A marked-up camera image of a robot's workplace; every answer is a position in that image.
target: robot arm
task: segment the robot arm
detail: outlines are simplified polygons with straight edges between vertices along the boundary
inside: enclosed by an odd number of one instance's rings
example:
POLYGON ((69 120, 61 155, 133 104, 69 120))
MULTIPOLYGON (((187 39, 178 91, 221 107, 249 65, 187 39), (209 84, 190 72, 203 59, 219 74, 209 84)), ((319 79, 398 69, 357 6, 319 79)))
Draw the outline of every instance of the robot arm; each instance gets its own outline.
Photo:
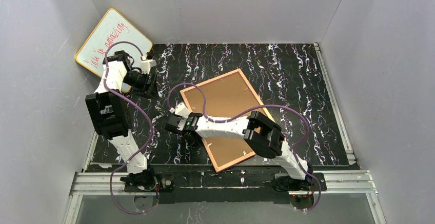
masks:
MULTIPOLYGON (((312 167, 305 160, 295 155, 284 139, 281 127, 258 111, 252 111, 248 117, 239 117, 226 123, 209 121, 200 113, 190 113, 184 103, 174 110, 165 129, 182 136, 194 138, 228 137, 246 141, 251 149, 264 158, 271 158, 283 167, 291 179, 309 180, 298 165, 298 161, 306 172, 312 167)), ((213 120, 229 118, 210 117, 213 120)))
MULTIPOLYGON (((156 74, 152 71, 156 66, 154 60, 143 57, 141 72, 137 72, 131 66, 130 56, 124 51, 115 52, 107 59, 110 69, 106 81, 108 88, 120 93, 122 83, 127 83, 132 86, 133 94, 157 99, 156 74)), ((123 161, 127 161, 139 149, 131 133, 132 118, 126 102, 104 87, 104 79, 93 94, 86 96, 86 105, 96 133, 113 144, 123 161)), ((148 170, 147 158, 142 153, 127 163, 127 172, 130 174, 127 180, 135 185, 154 182, 153 172, 148 170)))

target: gray wall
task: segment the gray wall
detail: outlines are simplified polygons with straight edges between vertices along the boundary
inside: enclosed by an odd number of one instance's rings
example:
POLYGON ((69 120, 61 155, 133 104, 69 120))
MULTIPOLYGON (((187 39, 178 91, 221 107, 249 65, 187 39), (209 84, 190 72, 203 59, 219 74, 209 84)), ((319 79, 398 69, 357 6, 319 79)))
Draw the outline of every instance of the gray wall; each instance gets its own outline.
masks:
POLYGON ((93 0, 116 8, 153 43, 312 43, 340 0, 93 0))
POLYGON ((342 0, 321 43, 389 223, 433 223, 435 0, 342 0))
POLYGON ((0 0, 1 223, 63 221, 97 85, 74 54, 99 19, 91 0, 0 0))

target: black and white marbled surface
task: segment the black and white marbled surface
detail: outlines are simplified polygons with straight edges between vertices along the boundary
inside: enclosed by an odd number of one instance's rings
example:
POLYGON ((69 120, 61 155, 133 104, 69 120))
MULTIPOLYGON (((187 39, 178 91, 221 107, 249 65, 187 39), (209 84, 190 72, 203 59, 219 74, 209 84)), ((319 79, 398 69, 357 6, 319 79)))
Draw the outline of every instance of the black and white marbled surface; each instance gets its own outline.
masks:
MULTIPOLYGON (((313 44, 174 44, 154 45, 160 100, 130 96, 151 117, 154 138, 145 154, 151 164, 211 164, 202 142, 189 143, 164 130, 168 119, 166 96, 176 84, 200 83, 240 68, 265 104, 285 105, 300 111, 311 123, 307 143, 295 148, 313 165, 348 165, 337 120, 326 90, 313 44)), ((179 90, 171 104, 182 101, 179 90)), ((133 113, 133 136, 141 147, 148 138, 149 125, 138 111, 133 113)), ((289 143, 303 136, 302 123, 280 109, 269 109, 283 128, 289 143)), ((93 164, 119 164, 121 157, 101 136, 96 143, 93 164)), ((242 164, 275 165, 273 160, 255 156, 242 164)))

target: purple cable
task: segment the purple cable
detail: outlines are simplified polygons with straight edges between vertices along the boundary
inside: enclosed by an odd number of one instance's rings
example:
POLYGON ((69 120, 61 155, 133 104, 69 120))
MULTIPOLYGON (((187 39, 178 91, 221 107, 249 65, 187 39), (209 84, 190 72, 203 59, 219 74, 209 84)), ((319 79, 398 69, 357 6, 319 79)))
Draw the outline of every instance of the purple cable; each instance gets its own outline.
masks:
POLYGON ((131 42, 120 41, 120 42, 116 42, 116 43, 114 43, 113 45, 111 45, 111 46, 107 49, 106 54, 104 55, 104 62, 106 63, 106 75, 104 76, 103 85, 104 85, 104 88, 106 88, 109 92, 115 94, 116 96, 118 96, 118 97, 120 97, 121 99, 125 100, 125 101, 128 102, 129 104, 133 105, 137 110, 139 110, 139 111, 144 115, 144 117, 146 118, 148 124, 150 125, 150 136, 148 137, 148 139, 147 139, 147 141, 145 142, 145 144, 144 144, 142 147, 140 147, 138 151, 134 152, 133 155, 130 156, 130 158, 127 160, 127 162, 125 162, 125 163, 122 164, 119 168, 116 168, 115 170, 112 171, 112 173, 110 174, 109 188, 110 188, 110 196, 112 197, 112 200, 113 200, 113 202, 115 203, 115 205, 116 205, 120 210, 122 210, 122 211, 124 211, 124 212, 126 212, 126 213, 128 213, 128 214, 140 215, 140 214, 143 214, 143 213, 146 213, 146 212, 152 210, 156 205, 153 206, 153 207, 151 207, 151 208, 149 208, 148 210, 143 210, 143 211, 139 211, 139 212, 129 211, 129 210, 127 210, 127 209, 124 209, 124 208, 123 208, 123 207, 122 207, 122 206, 121 206, 121 205, 116 201, 115 196, 113 195, 113 190, 112 190, 112 180, 113 180, 113 175, 115 174, 115 172, 117 172, 117 171, 121 170, 122 168, 124 168, 130 160, 132 160, 136 155, 138 155, 142 150, 144 150, 144 149, 148 146, 148 144, 151 142, 151 138, 152 138, 153 135, 154 135, 154 126, 153 126, 153 124, 152 124, 151 119, 150 119, 149 116, 147 115, 147 113, 145 113, 145 111, 144 111, 142 108, 140 108, 137 104, 135 104, 133 101, 129 100, 127 97, 124 97, 122 94, 115 92, 113 89, 110 89, 110 88, 107 86, 107 83, 106 83, 106 82, 107 82, 107 77, 109 76, 109 62, 107 61, 107 54, 109 53, 110 49, 112 49, 114 46, 119 45, 119 44, 122 44, 122 43, 124 43, 124 44, 130 44, 130 45, 136 47, 136 49, 139 50, 139 53, 141 54, 141 56, 143 55, 143 54, 142 54, 142 51, 139 49, 139 47, 138 47, 137 45, 131 43, 131 42))
MULTIPOLYGON (((249 111, 253 111, 253 110, 256 110, 256 109, 259 109, 259 108, 280 108, 280 109, 284 109, 284 110, 290 111, 291 113, 297 115, 297 116, 299 117, 299 119, 302 120, 302 122, 303 122, 303 124, 304 124, 304 128, 305 128, 304 136, 303 136, 303 137, 302 137, 298 142, 296 142, 296 143, 294 143, 293 145, 291 145, 289 149, 290 149, 290 150, 293 150, 293 147, 300 145, 301 143, 307 141, 307 139, 308 139, 308 134, 309 134, 309 132, 310 132, 310 125, 309 125, 309 122, 308 122, 307 118, 305 118, 305 117, 304 117, 302 114, 300 114, 298 111, 296 111, 296 110, 294 110, 294 109, 292 109, 292 108, 290 108, 290 107, 287 107, 287 106, 282 106, 282 105, 258 105, 258 106, 252 107, 252 108, 250 108, 250 109, 247 109, 247 110, 243 111, 242 113, 240 113, 240 114, 238 114, 238 115, 236 115, 235 117, 232 117, 232 118, 230 118, 230 119, 226 119, 226 120, 213 120, 212 118, 208 117, 207 114, 205 113, 205 105, 206 105, 206 101, 207 101, 207 99, 206 99, 206 97, 205 97, 205 94, 204 94, 203 90, 202 90, 199 86, 197 86, 197 85, 195 85, 195 84, 192 84, 192 83, 181 83, 181 84, 178 84, 178 85, 174 86, 174 87, 169 91, 169 93, 168 93, 168 97, 167 97, 167 100, 166 100, 169 109, 172 108, 172 107, 171 107, 171 104, 170 104, 170 102, 169 102, 169 101, 170 101, 171 93, 175 90, 175 88, 177 88, 177 87, 179 87, 179 86, 183 86, 183 85, 194 86, 195 88, 197 88, 197 89, 201 92, 201 95, 202 95, 203 100, 204 100, 204 103, 203 103, 203 115, 204 115, 204 117, 207 118, 209 121, 212 121, 212 122, 214 122, 214 123, 226 123, 226 122, 228 122, 228 121, 232 121, 232 120, 234 120, 234 119, 237 119, 237 118, 241 117, 242 115, 248 113, 249 111)), ((307 209, 307 210, 312 210, 314 207, 317 206, 317 204, 318 204, 319 201, 320 201, 320 196, 322 195, 322 187, 321 187, 321 185, 320 185, 320 181, 319 181, 319 179, 317 179, 317 177, 315 177, 314 175, 308 173, 308 172, 304 169, 304 167, 302 167, 302 165, 299 163, 298 156, 296 155, 296 153, 294 152, 294 150, 293 150, 293 155, 296 157, 296 161, 298 162, 298 165, 299 165, 299 167, 301 168, 301 170, 302 170, 306 175, 308 175, 308 176, 314 178, 314 179, 317 181, 317 183, 318 183, 318 187, 319 187, 319 188, 318 188, 318 189, 319 189, 319 196, 318 196, 316 202, 313 204, 313 206, 311 206, 310 208, 307 209)))

